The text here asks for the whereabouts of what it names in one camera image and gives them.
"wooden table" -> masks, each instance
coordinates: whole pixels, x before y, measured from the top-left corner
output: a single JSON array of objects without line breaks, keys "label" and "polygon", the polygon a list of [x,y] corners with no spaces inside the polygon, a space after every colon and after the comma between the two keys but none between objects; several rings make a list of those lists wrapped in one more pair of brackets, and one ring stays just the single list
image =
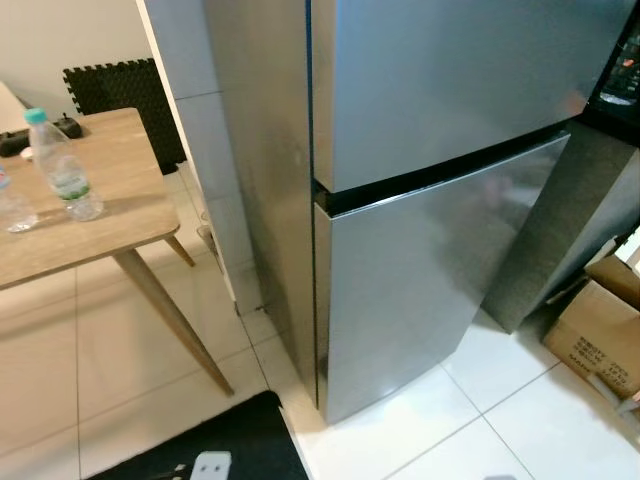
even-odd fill
[{"label": "wooden table", "polygon": [[227,394],[232,394],[185,316],[135,250],[167,240],[181,253],[173,237],[180,228],[178,216],[167,198],[137,110],[126,108],[77,120],[85,136],[73,140],[73,144],[92,188],[104,200],[105,211],[90,222],[74,222],[34,165],[19,156],[0,159],[11,176],[10,188],[25,194],[40,217],[28,232],[0,232],[0,290],[113,256],[198,363]]}]

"stainless steel refrigerator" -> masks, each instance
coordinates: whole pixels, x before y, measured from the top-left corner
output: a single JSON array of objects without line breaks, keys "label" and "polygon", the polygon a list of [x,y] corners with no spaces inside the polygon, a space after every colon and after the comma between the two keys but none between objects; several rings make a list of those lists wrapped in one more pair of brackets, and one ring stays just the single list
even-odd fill
[{"label": "stainless steel refrigerator", "polygon": [[631,0],[206,0],[266,309],[328,422],[451,354]]}]

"white tile floor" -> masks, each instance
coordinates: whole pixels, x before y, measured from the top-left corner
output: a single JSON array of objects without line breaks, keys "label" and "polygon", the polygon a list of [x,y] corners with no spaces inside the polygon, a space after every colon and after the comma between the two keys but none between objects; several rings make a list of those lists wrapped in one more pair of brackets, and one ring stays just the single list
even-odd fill
[{"label": "white tile floor", "polygon": [[640,479],[640,444],[608,405],[532,331],[506,335],[482,313],[442,365],[327,427],[268,317],[235,316],[184,167],[165,179],[197,266],[163,243],[141,252],[236,395],[111,260],[0,292],[0,479],[86,478],[266,388],[316,479]]}]

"freezer door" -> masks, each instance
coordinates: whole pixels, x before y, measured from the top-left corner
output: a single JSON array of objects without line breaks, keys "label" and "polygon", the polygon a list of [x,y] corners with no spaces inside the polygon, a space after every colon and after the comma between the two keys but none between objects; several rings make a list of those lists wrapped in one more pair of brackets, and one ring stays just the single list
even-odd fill
[{"label": "freezer door", "polygon": [[633,0],[312,0],[316,179],[331,192],[579,114]]},{"label": "freezer door", "polygon": [[316,205],[319,404],[328,422],[455,350],[567,138],[334,218]]}]

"clear plastic bottle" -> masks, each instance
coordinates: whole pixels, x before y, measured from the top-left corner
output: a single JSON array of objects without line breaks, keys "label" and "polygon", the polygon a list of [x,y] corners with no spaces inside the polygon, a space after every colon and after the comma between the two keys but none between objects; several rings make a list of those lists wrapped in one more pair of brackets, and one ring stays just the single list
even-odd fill
[{"label": "clear plastic bottle", "polygon": [[24,195],[13,192],[11,179],[0,167],[0,227],[18,233],[29,230],[38,222],[38,215]]},{"label": "clear plastic bottle", "polygon": [[29,124],[29,143],[33,160],[44,173],[49,186],[65,203],[67,213],[74,220],[92,220],[102,213],[104,205],[91,189],[84,169],[64,133],[47,121],[42,108],[25,112]]}]

